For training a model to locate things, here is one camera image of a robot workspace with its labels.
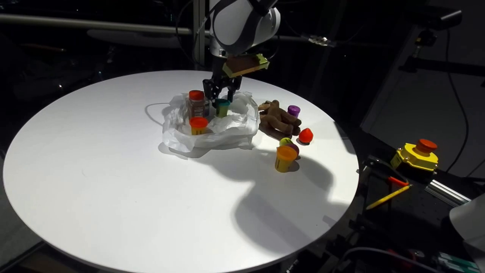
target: purple lid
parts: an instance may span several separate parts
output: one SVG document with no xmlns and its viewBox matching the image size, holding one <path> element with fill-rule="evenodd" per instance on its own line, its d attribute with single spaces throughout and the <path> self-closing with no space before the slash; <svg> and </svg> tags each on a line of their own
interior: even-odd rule
<svg viewBox="0 0 485 273">
<path fill-rule="evenodd" d="M 294 117 L 298 117 L 298 114 L 300 113 L 300 108 L 296 105 L 290 105 L 288 106 L 288 113 Z"/>
</svg>

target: stuffed animal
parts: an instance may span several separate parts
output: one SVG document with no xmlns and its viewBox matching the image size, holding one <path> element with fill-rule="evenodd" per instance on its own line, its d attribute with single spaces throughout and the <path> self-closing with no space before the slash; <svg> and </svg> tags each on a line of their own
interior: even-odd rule
<svg viewBox="0 0 485 273">
<path fill-rule="evenodd" d="M 258 106 L 261 123 L 259 129 L 278 140 L 300 134 L 302 121 L 279 108 L 279 101 L 266 101 Z"/>
</svg>

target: plastic bag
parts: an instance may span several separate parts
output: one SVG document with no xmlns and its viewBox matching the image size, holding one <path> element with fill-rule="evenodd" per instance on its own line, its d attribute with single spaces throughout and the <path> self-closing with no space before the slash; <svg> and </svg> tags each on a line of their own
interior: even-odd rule
<svg viewBox="0 0 485 273">
<path fill-rule="evenodd" d="M 219 145 L 251 143 L 258 132 L 258 105 L 250 92 L 237 92 L 229 106 L 227 116 L 214 117 L 211 107 L 208 133 L 193 136 L 187 109 L 188 94 L 180 94 L 170 101 L 170 111 L 164 115 L 163 143 L 176 151 L 188 153 L 194 147 L 215 148 Z"/>
</svg>

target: yellow pencil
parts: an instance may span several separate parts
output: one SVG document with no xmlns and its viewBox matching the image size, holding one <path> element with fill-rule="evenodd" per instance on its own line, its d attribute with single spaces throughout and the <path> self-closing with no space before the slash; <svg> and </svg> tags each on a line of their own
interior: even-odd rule
<svg viewBox="0 0 485 273">
<path fill-rule="evenodd" d="M 402 192 L 405 192 L 406 190 L 408 190 L 408 189 L 409 189 L 410 187 L 412 187 L 412 186 L 413 186 L 412 184 L 409 184 L 409 185 L 407 185 L 406 187 L 400 188 L 399 190 L 397 190 L 397 191 L 395 191 L 395 192 L 391 193 L 390 195 L 388 195 L 388 196 L 386 196 L 386 197 L 383 197 L 383 198 L 381 198 L 381 199 L 379 199 L 379 200 L 375 201 L 374 203 L 372 203 L 372 204 L 368 205 L 368 206 L 367 206 L 367 208 L 366 208 L 366 210 L 369 210 L 369 209 L 371 209 L 371 208 L 375 208 L 375 207 L 377 207 L 378 205 L 380 205 L 380 204 L 384 203 L 385 201 L 387 201 L 387 200 L 391 199 L 392 197 L 394 197 L 394 196 L 396 196 L 396 195 L 398 195 L 398 194 L 400 194 L 400 193 L 402 193 Z"/>
</svg>

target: white tabletop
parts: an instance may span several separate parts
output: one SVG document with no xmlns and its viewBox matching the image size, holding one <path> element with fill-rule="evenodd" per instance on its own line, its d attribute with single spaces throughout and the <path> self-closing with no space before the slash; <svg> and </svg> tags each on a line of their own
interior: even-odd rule
<svg viewBox="0 0 485 273">
<path fill-rule="evenodd" d="M 274 168 L 278 141 L 187 158 L 160 145 L 162 110 L 210 73 L 163 71 L 90 85 L 35 115 L 8 150 L 3 178 L 26 225 L 59 250 L 135 273 L 250 271 L 324 235 L 356 193 L 357 157 L 334 121 L 279 87 L 243 79 L 257 103 L 302 110 L 315 137 L 299 170 Z"/>
</svg>

